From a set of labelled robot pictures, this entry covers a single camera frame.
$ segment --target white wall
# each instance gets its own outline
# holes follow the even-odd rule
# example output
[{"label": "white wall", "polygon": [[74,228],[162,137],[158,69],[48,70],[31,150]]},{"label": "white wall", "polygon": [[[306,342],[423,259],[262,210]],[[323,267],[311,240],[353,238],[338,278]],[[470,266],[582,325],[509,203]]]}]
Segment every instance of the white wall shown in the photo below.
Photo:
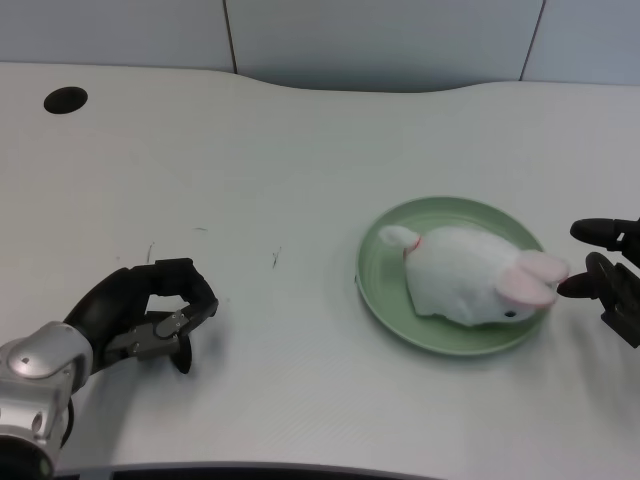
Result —
[{"label": "white wall", "polygon": [[233,70],[222,0],[0,0],[0,61]]},{"label": "white wall", "polygon": [[228,0],[238,73],[338,90],[518,80],[542,0]]},{"label": "white wall", "polygon": [[640,1],[547,0],[524,80],[640,85]]},{"label": "white wall", "polygon": [[[234,71],[224,0],[0,0],[0,61]],[[421,91],[520,78],[542,0],[226,0],[238,72]],[[640,0],[547,0],[524,80],[640,85]]]}]

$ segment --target pink rabbit ear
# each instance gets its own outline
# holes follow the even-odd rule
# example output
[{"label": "pink rabbit ear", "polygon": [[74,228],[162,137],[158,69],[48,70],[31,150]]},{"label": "pink rabbit ear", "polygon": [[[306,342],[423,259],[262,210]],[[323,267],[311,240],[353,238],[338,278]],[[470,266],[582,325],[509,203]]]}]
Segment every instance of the pink rabbit ear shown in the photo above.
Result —
[{"label": "pink rabbit ear", "polygon": [[518,266],[545,283],[561,282],[569,276],[569,265],[563,260],[537,250],[522,252]]},{"label": "pink rabbit ear", "polygon": [[496,291],[507,300],[536,308],[548,307],[556,300],[553,290],[518,266],[500,275]]}]

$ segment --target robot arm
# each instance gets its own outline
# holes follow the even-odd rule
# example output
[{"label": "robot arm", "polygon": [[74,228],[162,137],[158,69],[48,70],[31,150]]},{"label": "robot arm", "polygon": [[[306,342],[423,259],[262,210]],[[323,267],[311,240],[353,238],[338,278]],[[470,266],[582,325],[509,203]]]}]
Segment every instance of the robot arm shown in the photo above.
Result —
[{"label": "robot arm", "polygon": [[[640,267],[640,220],[592,218],[571,226],[571,235],[581,242],[619,251]],[[615,266],[597,252],[587,255],[587,271],[558,286],[570,298],[600,299],[602,320],[633,348],[640,345],[640,279],[621,263]]]},{"label": "robot arm", "polygon": [[[176,312],[147,312],[154,294],[180,295],[190,305]],[[161,260],[114,272],[63,323],[48,323],[0,347],[0,477],[53,476],[73,428],[71,395],[92,373],[126,358],[163,355],[188,373],[188,335],[217,307],[190,259]]]}]

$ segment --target bunny tail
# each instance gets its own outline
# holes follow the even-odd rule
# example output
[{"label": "bunny tail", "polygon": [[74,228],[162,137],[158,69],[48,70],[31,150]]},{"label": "bunny tail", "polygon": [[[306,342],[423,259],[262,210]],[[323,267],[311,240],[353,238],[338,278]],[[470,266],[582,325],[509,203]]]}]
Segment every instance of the bunny tail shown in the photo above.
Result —
[{"label": "bunny tail", "polygon": [[420,240],[420,235],[412,232],[408,228],[399,225],[387,225],[382,227],[378,236],[387,245],[392,247],[410,248],[415,247]]}]

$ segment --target bunny ear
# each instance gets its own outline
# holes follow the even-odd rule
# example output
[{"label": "bunny ear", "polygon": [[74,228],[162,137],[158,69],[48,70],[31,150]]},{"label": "bunny ear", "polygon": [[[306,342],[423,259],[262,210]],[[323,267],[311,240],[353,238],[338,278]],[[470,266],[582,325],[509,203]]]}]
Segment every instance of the bunny ear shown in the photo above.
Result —
[{"label": "bunny ear", "polygon": [[500,275],[496,291],[507,300],[537,308],[548,307],[556,300],[553,290],[518,266]]},{"label": "bunny ear", "polygon": [[420,235],[400,225],[386,225],[380,229],[378,236],[392,247],[409,248],[420,240]]},{"label": "bunny ear", "polygon": [[518,266],[545,283],[557,283],[569,276],[569,265],[559,258],[537,250],[527,250],[518,257]]}]

